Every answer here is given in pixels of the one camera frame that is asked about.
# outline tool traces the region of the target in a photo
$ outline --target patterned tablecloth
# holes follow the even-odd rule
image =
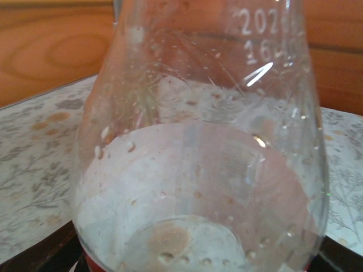
[[[0,263],[70,220],[72,145],[94,80],[0,110]],[[322,112],[331,182],[327,235],[363,255],[363,117]]]

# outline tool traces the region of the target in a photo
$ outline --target clear glass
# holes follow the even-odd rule
[[[104,271],[300,271],[328,179],[300,0],[124,0],[75,144]]]

